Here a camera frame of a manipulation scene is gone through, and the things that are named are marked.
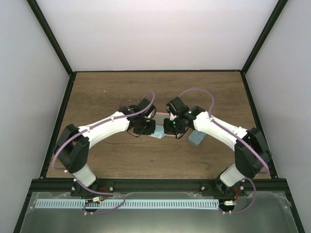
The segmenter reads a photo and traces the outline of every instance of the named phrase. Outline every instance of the wooden tabletop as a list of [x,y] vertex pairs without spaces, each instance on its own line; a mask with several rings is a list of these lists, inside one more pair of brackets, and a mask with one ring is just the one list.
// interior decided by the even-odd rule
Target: wooden tabletop
[[[137,104],[150,90],[155,92],[157,111],[165,112],[170,100],[193,87],[212,93],[212,113],[217,118],[247,129],[255,126],[238,72],[85,72],[77,74],[61,132],[69,124],[87,125],[110,116],[118,106]],[[185,94],[182,100],[190,108],[208,109],[211,104],[209,95],[198,91]],[[118,133],[96,144],[87,163],[99,178],[170,179],[212,179],[234,163],[234,152],[225,144],[206,136],[196,147],[188,135],[176,140]],[[47,176],[69,175],[50,167]]]

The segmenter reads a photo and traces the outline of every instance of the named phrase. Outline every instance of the gray metal panel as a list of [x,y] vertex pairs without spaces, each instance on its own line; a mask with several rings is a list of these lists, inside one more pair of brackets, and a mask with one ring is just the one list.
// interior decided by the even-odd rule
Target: gray metal panel
[[247,81],[280,177],[311,232],[311,1],[288,1]]
[[0,1],[0,232],[14,230],[47,152],[68,75],[27,1]]
[[[240,197],[237,209],[250,201],[251,198]],[[297,229],[284,194],[258,192],[254,206],[231,216],[214,210],[117,210],[106,215],[85,216],[82,210],[76,209],[34,209],[27,213],[21,232],[296,233]]]

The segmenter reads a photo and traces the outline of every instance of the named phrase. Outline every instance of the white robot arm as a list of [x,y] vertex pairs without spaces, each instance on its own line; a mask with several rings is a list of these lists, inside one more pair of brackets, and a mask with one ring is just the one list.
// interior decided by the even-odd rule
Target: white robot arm
[[[137,116],[127,117],[132,113],[144,109],[150,102],[143,99],[139,105],[124,107],[119,109],[113,115],[95,122],[90,125],[76,128],[68,125],[54,148],[54,152],[60,148],[73,134],[84,132],[77,137],[74,143],[69,143],[60,153],[58,159],[62,162],[66,170],[73,174],[84,186],[96,190],[96,176],[87,165],[88,150],[101,140],[119,132],[127,131],[134,128],[137,134],[151,135],[155,131],[155,121],[152,115],[155,114],[156,108],[153,106],[146,112]],[[235,152],[235,163],[222,172],[216,179],[216,187],[226,193],[230,188],[245,177],[253,178],[263,167],[261,162],[231,134],[221,129],[212,122],[208,112],[203,108],[194,106],[189,108],[179,97],[176,97],[167,104],[168,112],[171,118],[164,119],[164,133],[166,134],[183,134],[187,128],[205,132],[208,135],[218,139],[226,144]],[[234,133],[247,142],[260,157],[267,163],[270,157],[267,153],[268,146],[262,133],[253,128],[251,130],[242,127],[230,125],[220,119],[211,116],[218,124]]]
[[57,153],[72,135],[82,133],[64,147],[59,153],[58,159],[66,168],[66,171],[71,173],[85,187],[92,186],[96,181],[96,176],[87,165],[88,150],[105,138],[131,128],[138,135],[153,134],[156,127],[156,122],[152,120],[156,111],[154,105],[151,105],[143,113],[133,116],[145,109],[149,104],[150,102],[147,99],[143,99],[138,105],[120,108],[111,116],[95,123],[80,127],[68,125],[59,137],[54,147],[54,153]]
[[[164,120],[164,133],[178,135],[185,133],[187,128],[192,128],[216,138],[235,152],[235,163],[217,178],[216,185],[222,193],[230,190],[230,187],[245,177],[253,178],[263,168],[263,164],[257,157],[232,134],[243,139],[265,163],[270,160],[267,153],[268,145],[261,131],[230,125],[214,116],[209,116],[207,111],[198,106],[190,109],[179,97],[174,98],[166,106],[171,117]],[[226,131],[217,126],[212,119]]]

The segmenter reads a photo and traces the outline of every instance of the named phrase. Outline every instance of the metal frame edge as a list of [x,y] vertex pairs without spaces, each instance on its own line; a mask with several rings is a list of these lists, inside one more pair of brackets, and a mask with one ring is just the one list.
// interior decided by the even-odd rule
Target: metal frame edge
[[48,40],[50,41],[50,44],[52,45],[53,49],[55,50],[60,62],[63,64],[66,72],[68,75],[72,75],[73,71],[62,51],[62,49],[60,48],[56,37],[54,36],[47,20],[45,19],[38,3],[36,0],[27,0],[31,10],[33,11],[35,17],[37,18],[41,28],[43,29],[45,35],[47,36]]
[[[261,125],[261,122],[260,122],[260,118],[259,118],[256,106],[255,106],[255,103],[254,103],[254,99],[252,97],[252,93],[251,93],[251,91],[249,89],[249,86],[248,86],[248,83],[247,83],[246,75],[244,73],[242,73],[242,71],[241,71],[241,77],[242,77],[242,82],[243,82],[243,85],[244,85],[244,88],[245,88],[245,92],[246,92],[246,95],[247,95],[249,106],[251,107],[251,111],[252,111],[252,114],[253,114],[253,118],[254,118],[256,127],[257,127],[257,129],[259,129],[262,132],[264,138],[266,138],[266,136],[264,135],[264,131],[263,131],[263,128],[262,128],[262,125]],[[268,163],[268,166],[270,168],[271,178],[272,179],[278,178],[276,166],[275,166],[275,164],[273,162],[273,157],[272,157],[272,154],[270,152],[270,149],[268,149],[268,154],[271,157],[271,161]]]
[[144,73],[144,72],[241,72],[240,69],[150,69],[150,70],[81,70],[79,73]]
[[251,53],[249,54],[243,68],[242,68],[242,73],[247,73],[247,71],[249,70],[249,68],[251,67],[253,61],[255,60],[257,54],[259,53],[263,43],[265,42],[265,40],[267,39],[271,29],[273,28],[274,24],[276,23],[278,17],[280,16],[280,14],[282,13],[286,3],[288,0],[278,0],[278,2],[276,3],[276,6],[274,7],[267,23],[265,24],[257,42],[255,43]]
[[[113,182],[114,191],[123,191],[123,192],[133,192],[137,188],[141,189],[142,187],[147,188],[147,191],[161,191],[156,186],[151,187],[150,184],[165,184],[170,187],[170,191],[190,191],[196,192],[201,191],[200,186],[205,183],[212,183],[214,179],[193,179],[193,180],[184,180],[184,179],[174,179],[174,180],[166,180],[166,179],[102,179],[103,181]],[[294,200],[292,198],[290,189],[288,187],[286,179],[253,179],[255,183],[256,189],[258,191],[284,191],[288,201],[291,202],[291,212],[293,214],[297,229],[299,233],[304,233],[304,228],[302,226],[299,214],[294,204]],[[29,192],[27,194],[25,203],[19,215],[14,233],[18,233],[21,230],[23,225],[24,217],[27,212],[27,208],[29,205],[29,201],[31,198],[31,194],[33,192],[69,192],[71,191],[71,187],[73,184],[73,179],[71,178],[45,178],[45,179],[35,179],[32,181]],[[245,181],[243,183],[245,191],[252,191],[252,185],[250,182]]]
[[70,95],[71,95],[71,91],[72,91],[72,88],[73,88],[73,84],[74,84],[76,75],[77,75],[77,72],[74,72],[69,77],[69,80],[68,80],[68,83],[67,83],[67,87],[66,87],[66,90],[65,90],[65,93],[64,93],[64,97],[63,97],[63,100],[62,100],[62,103],[61,103],[61,106],[60,106],[60,109],[59,109],[59,112],[58,112],[58,115],[57,115],[57,119],[56,119],[56,123],[55,123],[54,129],[53,129],[53,133],[52,133],[52,136],[51,136],[49,147],[48,147],[48,150],[47,150],[44,162],[43,162],[42,170],[40,172],[40,177],[46,177],[46,175],[47,175],[48,168],[49,168],[50,161],[51,161],[52,154],[53,154],[53,147],[54,147],[54,145],[56,143],[56,140],[57,140],[57,137],[58,137],[58,133],[60,131],[61,124],[63,122],[63,118],[64,118],[64,115],[65,115],[65,112],[66,112],[68,101],[70,99]]

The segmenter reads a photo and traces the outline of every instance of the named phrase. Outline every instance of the black metal frame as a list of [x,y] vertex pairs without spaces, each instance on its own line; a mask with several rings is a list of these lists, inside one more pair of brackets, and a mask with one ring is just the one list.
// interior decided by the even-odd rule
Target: black metal frame
[[[247,80],[245,74],[249,70],[250,66],[252,65],[256,55],[258,54],[261,46],[263,45],[265,39],[267,38],[269,32],[271,31],[272,27],[274,26],[278,16],[281,14],[283,8],[285,7],[288,0],[279,0],[269,17],[264,29],[262,30],[253,50],[251,51],[244,67],[242,70],[136,70],[136,71],[117,71],[117,72],[240,72],[242,81],[245,87],[245,91],[247,94],[247,98],[249,100],[249,104],[252,110],[252,114],[255,120],[256,127],[260,129],[263,133],[263,128],[260,123],[260,119],[258,113],[256,111],[256,107],[250,92],[250,89],[247,84]],[[48,147],[48,151],[46,154],[46,158],[40,173],[40,179],[33,180],[30,189],[28,191],[25,203],[22,207],[20,216],[18,218],[16,227],[14,232],[18,233],[21,230],[22,223],[29,205],[29,201],[33,192],[69,192],[71,191],[71,187],[73,185],[73,179],[69,178],[47,178],[46,174],[49,168],[49,164],[52,158],[52,149],[56,143],[60,126],[63,121],[63,117],[66,111],[67,103],[70,98],[70,94],[72,91],[72,87],[74,84],[74,80],[76,78],[77,72],[73,72],[68,61],[65,58],[64,53],[62,52],[55,36],[53,35],[52,30],[50,29],[42,11],[39,8],[36,0],[27,0],[29,6],[31,7],[34,15],[36,16],[39,24],[41,25],[43,31],[45,32],[47,38],[49,39],[51,45],[53,46],[57,56],[59,57],[61,63],[63,64],[65,70],[69,75],[69,81],[67,84],[67,88],[64,94],[64,98],[59,110],[59,114],[57,116],[56,124],[52,133],[51,141]],[[258,191],[284,191],[288,201],[291,203],[291,211],[295,219],[296,226],[300,233],[304,233],[304,229],[302,223],[300,221],[299,214],[297,212],[296,206],[294,204],[294,200],[292,198],[291,192],[289,190],[288,184],[286,179],[280,179],[277,176],[276,168],[271,161],[269,164],[271,178],[272,179],[254,179],[254,183],[256,189]],[[101,182],[109,183],[113,185],[114,191],[116,192],[136,192],[136,191],[150,191],[150,192],[163,192],[163,191],[170,191],[170,192],[201,192],[205,196],[213,196],[214,193],[209,191],[208,189],[202,191],[201,186],[209,185],[215,182],[214,179],[210,180],[147,180],[147,179],[100,179]],[[249,182],[245,182],[243,184],[245,191],[251,191],[252,186]]]

